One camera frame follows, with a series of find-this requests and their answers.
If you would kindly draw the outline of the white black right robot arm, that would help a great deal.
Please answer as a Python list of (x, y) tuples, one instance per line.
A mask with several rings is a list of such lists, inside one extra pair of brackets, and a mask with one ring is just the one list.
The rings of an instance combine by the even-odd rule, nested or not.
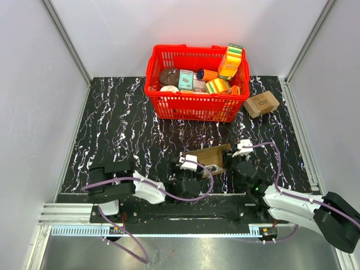
[(359, 212), (334, 192), (302, 195), (271, 183), (245, 161), (243, 151), (222, 151), (223, 166), (235, 175), (236, 183), (245, 191), (245, 201), (253, 204), (259, 221), (272, 219), (294, 223), (322, 235), (333, 247), (353, 253), (359, 243)]

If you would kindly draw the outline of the white card with stamp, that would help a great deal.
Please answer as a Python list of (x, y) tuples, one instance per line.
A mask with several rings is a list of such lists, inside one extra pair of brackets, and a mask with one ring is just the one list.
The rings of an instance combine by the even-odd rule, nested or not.
[(206, 167), (210, 172), (216, 172), (218, 170), (217, 166), (211, 165)]

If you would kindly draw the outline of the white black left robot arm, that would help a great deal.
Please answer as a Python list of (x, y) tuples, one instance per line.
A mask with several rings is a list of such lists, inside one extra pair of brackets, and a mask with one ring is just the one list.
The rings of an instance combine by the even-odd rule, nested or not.
[(171, 162), (171, 183), (156, 182), (142, 176), (135, 170), (132, 161), (93, 165), (83, 191), (88, 195), (88, 202), (97, 204), (102, 216), (112, 223), (122, 216), (120, 202), (131, 196), (152, 205), (195, 199), (200, 196), (204, 168), (196, 163), (195, 156), (187, 155), (186, 160), (179, 158)]

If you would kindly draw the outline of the brown cardboard box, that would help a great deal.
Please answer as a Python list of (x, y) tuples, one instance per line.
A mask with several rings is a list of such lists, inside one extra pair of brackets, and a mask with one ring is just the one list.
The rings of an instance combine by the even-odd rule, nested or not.
[(195, 151), (184, 152), (184, 155), (195, 155), (197, 156), (197, 162), (203, 164), (205, 167), (215, 165), (217, 166), (218, 170), (216, 172), (211, 172), (213, 176), (222, 174), (226, 171), (223, 168), (223, 157), (222, 157), (222, 150), (230, 150), (231, 145), (219, 145), (208, 147), (204, 149), (199, 149)]

